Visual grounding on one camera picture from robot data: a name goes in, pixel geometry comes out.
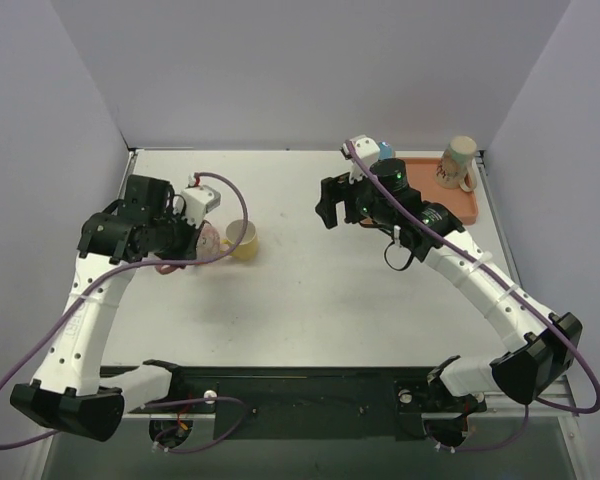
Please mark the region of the pink cartoon mug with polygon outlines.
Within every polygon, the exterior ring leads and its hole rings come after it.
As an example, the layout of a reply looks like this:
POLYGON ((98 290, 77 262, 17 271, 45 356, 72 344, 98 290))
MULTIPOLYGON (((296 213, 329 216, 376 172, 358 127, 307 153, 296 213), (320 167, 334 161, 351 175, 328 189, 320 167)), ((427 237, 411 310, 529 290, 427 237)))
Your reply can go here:
MULTIPOLYGON (((222 245, 220 233, 209 221, 204 220, 196 240, 196 259, 210 262, 211 260, 217 260, 221 256, 222 245)), ((154 267, 154 270, 159 275, 169 275, 184 269, 186 269, 186 266, 159 265, 154 267)))

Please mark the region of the yellow mug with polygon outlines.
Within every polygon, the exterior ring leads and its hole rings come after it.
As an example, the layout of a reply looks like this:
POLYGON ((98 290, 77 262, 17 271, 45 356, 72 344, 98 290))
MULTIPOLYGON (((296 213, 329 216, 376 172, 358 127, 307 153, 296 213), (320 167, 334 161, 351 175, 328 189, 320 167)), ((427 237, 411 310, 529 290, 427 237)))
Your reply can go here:
POLYGON ((225 229, 222 245, 233 247, 231 256, 240 261, 250 261, 255 258, 259 249, 259 238, 255 225, 251 221, 234 220, 225 229))

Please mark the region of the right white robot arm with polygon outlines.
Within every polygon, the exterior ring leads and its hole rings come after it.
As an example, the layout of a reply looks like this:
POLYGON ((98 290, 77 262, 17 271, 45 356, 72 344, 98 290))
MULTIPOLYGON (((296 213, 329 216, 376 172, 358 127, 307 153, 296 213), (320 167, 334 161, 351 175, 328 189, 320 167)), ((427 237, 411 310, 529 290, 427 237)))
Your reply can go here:
POLYGON ((497 358, 456 355, 431 370, 426 394, 433 406, 448 409, 463 397, 491 391, 529 405, 573 364, 583 330, 579 319, 557 315, 507 277, 458 217, 409 185, 403 160, 379 160, 355 181, 348 174, 322 179, 315 211, 326 228, 337 226, 339 205, 346 223, 391 236, 410 261, 445 278, 504 345, 497 358))

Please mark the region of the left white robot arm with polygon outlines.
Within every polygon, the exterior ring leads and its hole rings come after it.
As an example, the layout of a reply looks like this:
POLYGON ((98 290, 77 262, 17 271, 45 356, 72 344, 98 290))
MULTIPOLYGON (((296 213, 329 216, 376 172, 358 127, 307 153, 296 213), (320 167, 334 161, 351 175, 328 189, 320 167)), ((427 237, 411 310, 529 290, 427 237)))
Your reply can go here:
POLYGON ((139 406, 124 393, 133 382, 142 386, 142 402, 166 412, 180 408, 186 388, 165 363, 151 361, 115 385, 102 383, 101 362, 136 267, 149 255, 194 260, 204 218, 219 202, 195 179, 176 192, 166 180, 129 176, 123 198, 83 224, 63 325, 32 379, 13 387, 11 405, 42 427, 97 441, 108 440, 123 414, 139 406))

